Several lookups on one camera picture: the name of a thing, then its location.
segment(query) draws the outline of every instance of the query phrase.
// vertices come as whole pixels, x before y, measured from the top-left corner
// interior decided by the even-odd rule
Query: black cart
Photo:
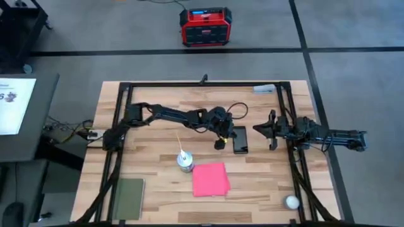
[[[43,26],[52,29],[48,15],[36,0],[31,1],[36,8],[28,8],[20,0],[11,7],[0,0],[0,73],[9,69],[32,73],[32,67],[25,61]]]

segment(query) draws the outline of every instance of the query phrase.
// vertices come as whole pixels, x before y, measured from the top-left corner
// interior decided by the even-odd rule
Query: black floor stripe
[[[299,35],[299,41],[302,46],[303,58],[306,64],[307,73],[309,76],[310,85],[312,88],[312,92],[314,95],[314,101],[316,102],[319,118],[321,125],[328,127],[328,120],[326,116],[326,112],[323,105],[323,99],[321,98],[320,90],[318,87],[316,74],[314,72],[314,68],[311,62],[309,49],[307,48],[306,38],[304,36],[302,23],[300,22],[299,14],[297,12],[296,4],[294,0],[289,0],[290,9],[292,11],[292,15],[295,21],[297,33]],[[354,216],[352,214],[352,210],[349,204],[347,191],[345,190],[345,185],[343,183],[342,174],[340,165],[338,163],[338,159],[336,157],[336,153],[334,149],[328,150],[328,156],[330,159],[329,164],[331,165],[331,172],[334,176],[335,188],[338,196],[338,200],[340,202],[340,207],[342,209],[342,216],[345,221],[354,222]]]
[[[101,50],[31,52],[31,57],[59,56],[112,56],[112,55],[166,55],[166,54],[248,54],[299,53],[300,48],[235,48],[235,49],[169,49],[169,50]]]
[[[344,52],[402,52],[404,47],[311,47],[312,53],[344,53]]]
[[[167,55],[167,54],[270,54],[270,53],[346,53],[346,52],[404,52],[404,47],[306,47],[302,48],[234,48],[234,49],[167,49],[167,50],[84,50],[33,51],[31,57]]]

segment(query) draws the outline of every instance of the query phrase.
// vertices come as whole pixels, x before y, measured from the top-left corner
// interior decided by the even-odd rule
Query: small device
[[[234,154],[247,154],[247,132],[244,126],[234,126],[233,132],[237,137],[233,138],[233,152]]]
[[[275,91],[275,85],[267,84],[254,87],[254,94],[272,94]]]
[[[182,43],[187,47],[229,42],[232,12],[227,8],[184,9],[179,15]]]

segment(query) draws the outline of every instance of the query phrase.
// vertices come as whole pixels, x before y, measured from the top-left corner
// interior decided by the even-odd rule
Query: wooden tabletop
[[[103,83],[94,128],[108,129],[112,125],[119,83]],[[291,85],[297,115],[315,119],[307,83],[291,81]],[[145,194],[141,219],[126,223],[274,224],[299,220],[297,211],[283,206],[284,197],[294,195],[285,141],[279,139],[278,149],[270,151],[265,137],[253,130],[253,125],[268,120],[271,109],[280,113],[276,94],[257,95],[252,87],[141,87],[133,92],[133,103],[158,103],[182,111],[227,108],[235,102],[245,102],[249,113],[241,120],[234,120],[234,124],[246,126],[249,153],[234,155],[231,141],[224,150],[217,151],[213,148],[217,139],[214,133],[199,134],[164,120],[130,129],[124,145],[121,178],[144,178]],[[243,115],[244,111],[242,106],[232,109],[234,117]],[[181,172],[175,160],[179,150],[176,133],[182,148],[192,152],[196,165],[225,163],[231,184],[227,196],[193,197],[192,174]],[[78,219],[98,194],[106,155],[100,145],[97,141],[87,150],[71,220]],[[314,193],[330,213],[339,218],[325,155],[309,149],[306,159]],[[106,217],[108,202],[109,195],[105,198],[102,219]],[[306,199],[304,205],[309,219]]]

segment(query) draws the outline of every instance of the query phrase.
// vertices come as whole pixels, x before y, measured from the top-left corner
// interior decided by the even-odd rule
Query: red portable power station
[[[182,43],[187,47],[225,45],[229,42],[232,12],[227,7],[183,10],[179,18]]]

